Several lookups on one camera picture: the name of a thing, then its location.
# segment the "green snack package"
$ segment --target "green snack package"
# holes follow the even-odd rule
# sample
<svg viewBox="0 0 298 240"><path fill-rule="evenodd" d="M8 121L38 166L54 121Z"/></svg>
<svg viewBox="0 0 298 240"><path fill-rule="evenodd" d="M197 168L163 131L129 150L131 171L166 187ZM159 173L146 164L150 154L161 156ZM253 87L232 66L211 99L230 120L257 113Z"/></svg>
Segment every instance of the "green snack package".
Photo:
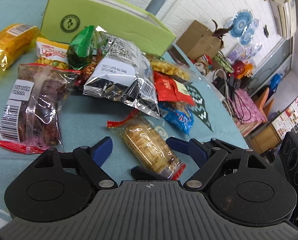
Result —
<svg viewBox="0 0 298 240"><path fill-rule="evenodd" d="M94 26L92 25L74 36L67 51L69 68L79 70L88 65L92 60L94 43Z"/></svg>

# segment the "silver snack bag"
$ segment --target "silver snack bag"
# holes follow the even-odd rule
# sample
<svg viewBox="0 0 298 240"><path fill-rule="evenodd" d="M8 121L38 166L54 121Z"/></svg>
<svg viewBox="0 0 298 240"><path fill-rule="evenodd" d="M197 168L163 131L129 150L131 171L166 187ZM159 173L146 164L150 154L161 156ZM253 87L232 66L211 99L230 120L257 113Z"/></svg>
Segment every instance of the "silver snack bag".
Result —
<svg viewBox="0 0 298 240"><path fill-rule="evenodd" d="M83 94L120 101L160 119L153 72L147 58L133 42L98 29L96 37L103 59L84 85Z"/></svg>

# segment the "poster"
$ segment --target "poster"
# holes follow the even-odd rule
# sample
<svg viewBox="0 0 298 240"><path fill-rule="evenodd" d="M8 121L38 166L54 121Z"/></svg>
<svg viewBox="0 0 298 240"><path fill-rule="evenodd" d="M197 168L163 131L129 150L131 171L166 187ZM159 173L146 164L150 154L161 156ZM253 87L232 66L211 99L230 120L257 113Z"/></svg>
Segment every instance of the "poster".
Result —
<svg viewBox="0 0 298 240"><path fill-rule="evenodd" d="M298 97L273 120L272 125L281 140L289 131L298 132Z"/></svg>

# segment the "brown cardboard box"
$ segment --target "brown cardboard box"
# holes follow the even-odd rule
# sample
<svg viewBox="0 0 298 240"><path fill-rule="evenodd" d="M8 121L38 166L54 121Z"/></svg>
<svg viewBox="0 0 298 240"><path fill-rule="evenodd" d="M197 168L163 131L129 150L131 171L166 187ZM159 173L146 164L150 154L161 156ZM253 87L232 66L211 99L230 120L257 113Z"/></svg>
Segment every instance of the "brown cardboard box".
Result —
<svg viewBox="0 0 298 240"><path fill-rule="evenodd" d="M222 49L221 40L212 36L213 31L194 20L185 33L178 39L177 45L192 60L206 54L213 58Z"/></svg>

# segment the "silver screw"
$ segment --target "silver screw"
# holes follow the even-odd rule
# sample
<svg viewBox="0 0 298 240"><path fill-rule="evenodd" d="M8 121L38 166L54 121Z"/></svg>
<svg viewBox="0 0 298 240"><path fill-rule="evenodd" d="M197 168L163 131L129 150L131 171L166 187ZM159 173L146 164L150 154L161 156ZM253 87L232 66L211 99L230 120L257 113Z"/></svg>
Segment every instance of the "silver screw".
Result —
<svg viewBox="0 0 298 240"><path fill-rule="evenodd" d="M112 187L114 185L114 182L109 179L104 179L99 182L100 187Z"/></svg>
<svg viewBox="0 0 298 240"><path fill-rule="evenodd" d="M190 180L190 181L187 182L187 186L188 187L193 187L193 188L198 188L198 187L202 186L202 183L199 180L193 179L193 180Z"/></svg>

